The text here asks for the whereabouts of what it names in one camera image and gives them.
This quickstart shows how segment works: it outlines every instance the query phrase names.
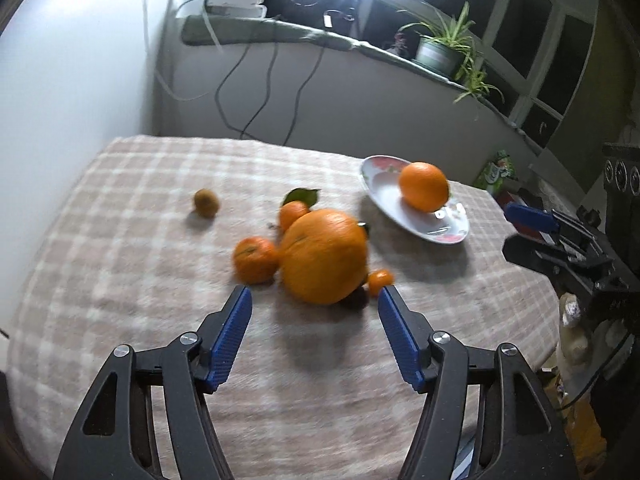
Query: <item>spider plant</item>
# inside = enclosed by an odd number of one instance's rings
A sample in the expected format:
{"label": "spider plant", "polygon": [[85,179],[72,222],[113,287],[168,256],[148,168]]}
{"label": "spider plant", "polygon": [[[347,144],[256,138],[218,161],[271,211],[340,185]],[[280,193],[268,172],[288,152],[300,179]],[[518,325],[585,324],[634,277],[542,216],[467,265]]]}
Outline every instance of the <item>spider plant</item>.
{"label": "spider plant", "polygon": [[463,69],[466,72],[466,91],[462,92],[462,94],[460,94],[456,98],[456,100],[453,101],[454,104],[461,101],[467,96],[471,96],[475,99],[485,97],[489,95],[491,90],[497,90],[498,94],[500,94],[502,102],[504,102],[504,94],[500,91],[500,89],[494,85],[489,85],[488,83],[484,82],[484,78],[486,77],[486,72],[484,70],[478,70],[477,68],[473,67],[473,65],[466,67],[463,65]]}
{"label": "spider plant", "polygon": [[434,23],[428,22],[415,22],[409,23],[400,27],[398,32],[402,32],[407,30],[408,28],[414,27],[424,27],[432,36],[427,36],[424,34],[418,34],[425,40],[430,43],[437,43],[444,46],[448,46],[453,50],[457,50],[465,55],[465,63],[469,60],[469,58],[473,55],[474,52],[474,40],[467,33],[469,27],[475,24],[473,20],[468,20],[469,16],[469,2],[465,2],[462,10],[460,11],[460,15],[456,19],[453,17],[450,22],[447,24],[446,20],[442,17],[436,10],[436,14],[440,19],[440,24],[436,25]]}

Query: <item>tablecloth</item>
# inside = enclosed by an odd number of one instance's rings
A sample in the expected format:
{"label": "tablecloth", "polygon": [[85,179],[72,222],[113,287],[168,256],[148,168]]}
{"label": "tablecloth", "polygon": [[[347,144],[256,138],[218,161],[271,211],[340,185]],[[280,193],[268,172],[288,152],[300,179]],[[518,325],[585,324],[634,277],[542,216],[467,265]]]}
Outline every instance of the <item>tablecloth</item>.
{"label": "tablecloth", "polygon": [[[242,238],[275,237],[271,222],[295,187],[317,207],[370,224],[370,268],[387,267],[408,305],[467,345],[510,341],[533,367],[552,352],[556,295],[546,278],[508,264],[514,232],[484,191],[452,182],[468,237],[439,246],[405,232],[367,197],[360,161],[249,140],[133,137],[90,165],[50,229],[15,317],[8,379],[18,430],[51,473],[95,374],[121,342],[166,345],[219,310],[237,284]],[[215,221],[193,193],[216,191]],[[229,380],[207,396],[237,479],[395,478],[424,397],[401,379],[375,302],[364,309],[301,304],[276,283],[252,289],[254,314]],[[465,428],[475,422],[470,396]],[[164,475],[178,478],[154,392]]]}

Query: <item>white plate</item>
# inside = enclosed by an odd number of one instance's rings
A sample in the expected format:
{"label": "white plate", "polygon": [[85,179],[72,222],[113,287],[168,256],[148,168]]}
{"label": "white plate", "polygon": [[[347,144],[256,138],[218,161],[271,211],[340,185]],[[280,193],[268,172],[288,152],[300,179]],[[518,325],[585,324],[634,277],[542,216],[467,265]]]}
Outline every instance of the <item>white plate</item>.
{"label": "white plate", "polygon": [[469,232],[465,207],[453,195],[435,213],[423,213],[408,205],[398,186],[402,168],[409,162],[388,155],[367,157],[360,166],[365,191],[382,211],[400,227],[437,244],[460,243]]}

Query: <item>silver screw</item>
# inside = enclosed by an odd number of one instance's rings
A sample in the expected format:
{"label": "silver screw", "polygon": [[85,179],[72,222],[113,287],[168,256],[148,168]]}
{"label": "silver screw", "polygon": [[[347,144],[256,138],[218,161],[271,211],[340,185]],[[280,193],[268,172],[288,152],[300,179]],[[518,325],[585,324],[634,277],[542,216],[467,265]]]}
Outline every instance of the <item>silver screw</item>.
{"label": "silver screw", "polygon": [[127,345],[116,346],[116,348],[113,349],[113,355],[116,357],[124,357],[128,353],[129,347]]}
{"label": "silver screw", "polygon": [[198,340],[198,334],[195,332],[187,332],[180,336],[180,342],[183,345],[192,345]]}
{"label": "silver screw", "polygon": [[436,343],[439,343],[441,345],[446,345],[449,341],[451,341],[451,336],[449,334],[447,334],[446,332],[434,332],[433,333],[433,340]]}
{"label": "silver screw", "polygon": [[508,356],[516,355],[518,353],[518,349],[516,348],[516,346],[512,345],[511,343],[503,344],[502,346],[500,346],[500,350],[503,354]]}

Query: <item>plant pot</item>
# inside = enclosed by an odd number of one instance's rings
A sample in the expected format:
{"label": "plant pot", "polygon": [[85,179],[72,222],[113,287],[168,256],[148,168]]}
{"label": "plant pot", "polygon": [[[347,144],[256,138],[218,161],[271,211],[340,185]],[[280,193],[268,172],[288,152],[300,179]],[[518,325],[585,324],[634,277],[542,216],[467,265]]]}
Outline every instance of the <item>plant pot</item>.
{"label": "plant pot", "polygon": [[422,38],[414,61],[453,81],[464,60],[462,52]]}

